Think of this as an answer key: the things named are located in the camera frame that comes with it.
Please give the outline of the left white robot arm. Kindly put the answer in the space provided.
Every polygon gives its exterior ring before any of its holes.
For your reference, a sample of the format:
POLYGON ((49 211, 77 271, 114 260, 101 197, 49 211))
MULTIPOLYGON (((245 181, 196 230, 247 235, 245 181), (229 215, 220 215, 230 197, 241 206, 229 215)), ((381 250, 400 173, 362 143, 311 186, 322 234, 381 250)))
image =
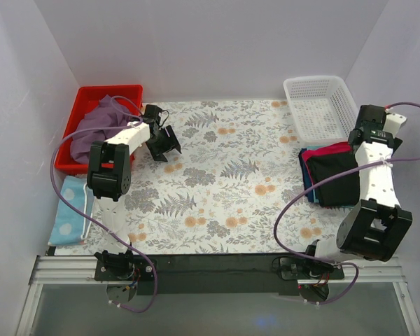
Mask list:
POLYGON ((153 275, 153 266, 136 258, 130 249, 123 206, 131 186, 131 156, 136 149, 146 144, 156 162, 166 162, 166 153, 181 150, 172 127, 165 125, 167 119, 162 117, 165 112, 159 106, 148 104, 140 122, 131 121, 127 129, 91 145, 87 186, 101 210, 101 223, 111 236, 108 246, 95 257, 119 280, 135 282, 153 275))

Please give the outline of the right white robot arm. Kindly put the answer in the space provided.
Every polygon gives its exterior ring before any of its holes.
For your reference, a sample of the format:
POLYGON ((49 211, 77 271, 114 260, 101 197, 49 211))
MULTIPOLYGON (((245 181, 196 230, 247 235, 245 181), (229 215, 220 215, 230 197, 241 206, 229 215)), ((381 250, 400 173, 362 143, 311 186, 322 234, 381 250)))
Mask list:
POLYGON ((412 224, 412 213, 401 208, 393 186, 388 162, 401 144, 396 138, 405 124, 402 115, 388 114, 383 106, 362 105, 349 135, 357 165, 358 203, 330 239, 308 245, 302 263, 304 273, 321 277, 328 261, 342 263, 355 259, 388 261, 412 224))

